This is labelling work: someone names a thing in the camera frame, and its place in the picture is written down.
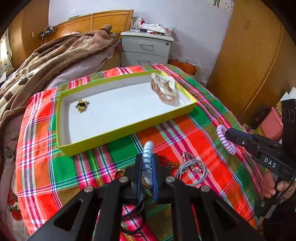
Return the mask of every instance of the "nightstand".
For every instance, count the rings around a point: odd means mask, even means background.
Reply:
[[[121,66],[167,64],[174,39],[145,32],[122,32]]]

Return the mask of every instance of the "bed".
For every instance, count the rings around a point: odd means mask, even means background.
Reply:
[[[154,69],[172,76],[193,95],[197,104],[191,113],[73,157],[61,152],[55,132],[56,103],[60,93],[89,82]],[[174,162],[182,163],[183,151],[199,156],[210,171],[201,185],[210,186],[243,218],[250,218],[260,208],[263,168],[242,147],[231,156],[218,140],[216,127],[219,124],[242,130],[218,99],[172,65],[110,69],[35,94],[27,103],[16,153],[17,196],[28,232],[35,232],[86,185],[98,187],[112,181],[116,170],[134,163],[136,154],[142,152],[147,140],[154,142],[157,154]],[[185,183],[193,183],[198,178],[198,174],[191,171],[182,176]],[[123,213],[130,208],[125,206]],[[170,206],[149,202],[146,209],[143,237],[135,239],[122,234],[120,240],[172,239]],[[123,225],[134,230],[140,222],[135,218]]]
[[[4,233],[9,238],[19,241],[28,237],[15,183],[16,145],[27,100],[35,93],[55,88],[73,79],[119,67],[119,35],[122,31],[129,30],[132,15],[133,10],[114,10],[93,13],[59,24],[56,32],[45,36],[44,44],[3,84],[0,91],[0,229],[5,229]],[[98,41],[94,41],[100,34],[105,35],[104,40],[108,40],[104,46],[96,45]],[[56,52],[49,56],[52,49]],[[55,65],[55,61],[61,53],[64,54],[64,59],[61,59],[63,64],[59,67]],[[50,69],[52,73],[42,75]],[[15,105],[20,100],[17,95],[24,97],[20,98],[23,100],[18,107]],[[8,117],[7,111],[12,109],[14,114]]]

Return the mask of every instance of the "wooden wardrobe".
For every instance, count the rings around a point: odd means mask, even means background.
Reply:
[[[273,106],[296,87],[296,46],[260,0],[236,0],[207,88],[250,124],[263,105]]]
[[[41,46],[41,38],[38,35],[48,25],[48,9],[49,0],[32,0],[9,25],[12,66],[15,69]]]

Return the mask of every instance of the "silver bolt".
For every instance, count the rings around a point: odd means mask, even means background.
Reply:
[[[122,177],[119,178],[119,181],[120,181],[121,183],[126,183],[126,182],[128,181],[128,177],[126,177],[126,176],[122,176]]]
[[[203,191],[203,192],[208,192],[211,188],[207,185],[203,185],[200,187],[200,189]]]
[[[166,177],[166,181],[167,181],[168,183],[172,183],[172,182],[175,181],[175,178],[172,177],[172,176],[168,176],[168,177]]]
[[[94,189],[94,187],[89,185],[89,186],[86,186],[86,187],[84,188],[84,191],[85,191],[85,192],[92,192],[93,189]]]

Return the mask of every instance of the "curtain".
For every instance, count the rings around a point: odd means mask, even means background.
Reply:
[[[1,38],[0,43],[0,76],[3,72],[12,67],[11,62],[12,52],[9,45],[8,29]]]

